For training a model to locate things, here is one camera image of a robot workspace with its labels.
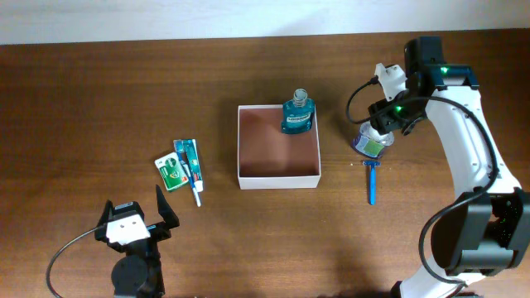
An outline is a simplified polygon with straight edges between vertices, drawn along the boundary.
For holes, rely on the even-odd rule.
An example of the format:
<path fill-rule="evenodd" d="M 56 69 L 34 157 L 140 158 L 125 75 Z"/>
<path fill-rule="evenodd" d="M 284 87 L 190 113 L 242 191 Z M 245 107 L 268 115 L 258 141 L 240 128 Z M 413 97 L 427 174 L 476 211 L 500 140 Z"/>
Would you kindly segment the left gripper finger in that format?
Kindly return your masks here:
<path fill-rule="evenodd" d="M 105 203 L 104 211 L 100 217 L 100 225 L 104 226 L 108 223 L 108 221 L 113 217 L 113 203 L 108 200 Z"/>
<path fill-rule="evenodd" d="M 161 187 L 156 185 L 156 195 L 157 195 L 157 210 L 159 215 L 162 217 L 163 222 L 166 228 L 176 228 L 180 226 L 180 221 L 175 214 L 174 210 L 171 208 L 167 202 Z"/>

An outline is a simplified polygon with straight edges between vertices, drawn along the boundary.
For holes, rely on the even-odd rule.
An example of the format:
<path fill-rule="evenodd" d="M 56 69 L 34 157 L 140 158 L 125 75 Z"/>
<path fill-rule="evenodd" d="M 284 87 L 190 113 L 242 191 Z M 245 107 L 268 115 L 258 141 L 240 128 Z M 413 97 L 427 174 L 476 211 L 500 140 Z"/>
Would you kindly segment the clear pump sanitizer bottle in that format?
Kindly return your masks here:
<path fill-rule="evenodd" d="M 359 134 L 352 141 L 352 148 L 363 156 L 379 159 L 393 143 L 392 132 L 380 135 L 370 122 L 365 122 L 360 125 Z"/>

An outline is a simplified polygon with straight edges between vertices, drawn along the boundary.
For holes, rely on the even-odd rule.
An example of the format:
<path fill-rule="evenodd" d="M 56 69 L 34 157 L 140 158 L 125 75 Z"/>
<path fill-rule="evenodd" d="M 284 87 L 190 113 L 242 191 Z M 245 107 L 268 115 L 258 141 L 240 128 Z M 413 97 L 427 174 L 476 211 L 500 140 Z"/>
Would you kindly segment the blue mouthwash bottle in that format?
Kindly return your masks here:
<path fill-rule="evenodd" d="M 282 105 L 282 132 L 299 134 L 308 132 L 312 127 L 315 103 L 305 89 L 296 89 L 293 98 Z"/>

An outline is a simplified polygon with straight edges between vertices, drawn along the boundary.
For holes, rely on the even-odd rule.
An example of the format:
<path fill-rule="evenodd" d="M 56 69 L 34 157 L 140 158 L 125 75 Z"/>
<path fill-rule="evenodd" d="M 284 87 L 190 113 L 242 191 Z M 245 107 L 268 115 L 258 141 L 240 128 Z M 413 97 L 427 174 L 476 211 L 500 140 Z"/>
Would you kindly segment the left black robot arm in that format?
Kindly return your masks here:
<path fill-rule="evenodd" d="M 136 201 L 117 206 L 107 201 L 104 206 L 94 239 L 125 255 L 111 272 L 115 297 L 160 298 L 166 294 L 158 243 L 171 238 L 171 230 L 180 222 L 160 186 L 156 199 L 161 221 L 153 224 L 145 223 Z"/>

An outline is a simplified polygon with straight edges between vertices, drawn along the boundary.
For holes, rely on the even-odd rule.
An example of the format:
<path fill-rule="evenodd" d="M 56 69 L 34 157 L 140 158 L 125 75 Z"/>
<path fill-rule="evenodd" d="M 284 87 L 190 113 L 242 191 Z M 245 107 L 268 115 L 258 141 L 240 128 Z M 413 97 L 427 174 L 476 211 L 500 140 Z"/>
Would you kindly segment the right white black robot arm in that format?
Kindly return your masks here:
<path fill-rule="evenodd" d="M 455 189 L 418 241 L 422 265 L 392 288 L 394 297 L 453 297 L 470 284 L 518 267 L 529 247 L 529 194 L 504 163 L 468 65 L 445 61 L 441 39 L 422 36 L 404 46 L 405 65 L 377 65 L 385 98 L 369 107 L 379 134 L 407 135 L 421 120 L 435 127 Z M 431 257 L 424 257 L 425 240 Z"/>

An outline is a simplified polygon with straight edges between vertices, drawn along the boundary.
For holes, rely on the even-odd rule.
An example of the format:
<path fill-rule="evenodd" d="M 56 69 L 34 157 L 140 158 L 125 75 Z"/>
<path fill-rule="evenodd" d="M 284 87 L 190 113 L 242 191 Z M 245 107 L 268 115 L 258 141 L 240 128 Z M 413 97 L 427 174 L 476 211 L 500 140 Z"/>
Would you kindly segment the green Dettol soap box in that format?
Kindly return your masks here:
<path fill-rule="evenodd" d="M 177 190 L 189 182 L 189 178 L 175 152 L 156 159 L 154 164 L 161 175 L 167 191 L 172 192 Z"/>

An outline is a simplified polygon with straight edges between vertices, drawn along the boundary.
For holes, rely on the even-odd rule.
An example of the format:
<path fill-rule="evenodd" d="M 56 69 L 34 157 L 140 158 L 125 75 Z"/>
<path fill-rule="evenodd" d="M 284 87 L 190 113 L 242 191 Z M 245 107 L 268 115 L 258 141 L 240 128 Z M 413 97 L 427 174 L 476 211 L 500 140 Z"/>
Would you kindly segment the blue disposable razor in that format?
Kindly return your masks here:
<path fill-rule="evenodd" d="M 377 175 L 376 168 L 380 166 L 379 161 L 366 160 L 363 161 L 363 165 L 368 169 L 368 202 L 370 205 L 376 204 L 376 189 L 377 189 Z"/>

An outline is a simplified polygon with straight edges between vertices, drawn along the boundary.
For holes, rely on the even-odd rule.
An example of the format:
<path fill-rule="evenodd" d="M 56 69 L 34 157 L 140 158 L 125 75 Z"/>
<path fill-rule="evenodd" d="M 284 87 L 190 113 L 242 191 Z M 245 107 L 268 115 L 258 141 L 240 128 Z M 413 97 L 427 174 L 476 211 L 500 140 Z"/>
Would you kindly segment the teal toothpaste tube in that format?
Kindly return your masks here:
<path fill-rule="evenodd" d="M 200 169 L 199 155 L 197 151 L 197 143 L 195 139 L 185 139 L 183 141 L 186 157 L 193 177 L 195 187 L 198 192 L 204 190 L 204 180 Z"/>

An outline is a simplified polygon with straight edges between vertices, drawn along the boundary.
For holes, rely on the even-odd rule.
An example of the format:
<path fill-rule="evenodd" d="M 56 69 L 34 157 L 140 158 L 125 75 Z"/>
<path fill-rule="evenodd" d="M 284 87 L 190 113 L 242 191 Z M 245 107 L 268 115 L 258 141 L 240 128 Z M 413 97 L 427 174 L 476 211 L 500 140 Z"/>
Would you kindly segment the blue white toothbrush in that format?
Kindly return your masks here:
<path fill-rule="evenodd" d="M 199 191 L 197 190 L 197 188 L 195 186 L 194 179 L 192 178 L 192 175 L 191 175 L 190 167 L 188 166 L 188 164 L 186 162 L 186 153 L 185 153 L 183 141 L 182 140 L 174 140 L 173 141 L 173 146 L 174 146 L 175 152 L 177 154 L 177 157 L 179 159 L 179 162 L 180 162 L 181 166 L 183 167 L 183 169 L 184 169 L 184 171 L 186 173 L 186 176 L 187 176 L 187 178 L 188 178 L 188 180 L 190 182 L 190 187 L 191 187 L 192 193 L 194 195 L 196 205 L 198 207 L 200 207 L 202 205 L 202 203 L 201 203 L 201 200 L 200 200 Z"/>

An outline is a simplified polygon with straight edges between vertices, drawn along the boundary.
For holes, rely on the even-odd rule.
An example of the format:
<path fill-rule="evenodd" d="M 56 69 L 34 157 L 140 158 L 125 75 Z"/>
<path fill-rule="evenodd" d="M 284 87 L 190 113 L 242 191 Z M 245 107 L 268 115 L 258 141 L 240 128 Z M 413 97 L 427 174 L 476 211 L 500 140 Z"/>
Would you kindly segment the white open cardboard box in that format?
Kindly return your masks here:
<path fill-rule="evenodd" d="M 316 188 L 321 178 L 318 121 L 284 134 L 282 105 L 238 106 L 237 177 L 242 190 Z"/>

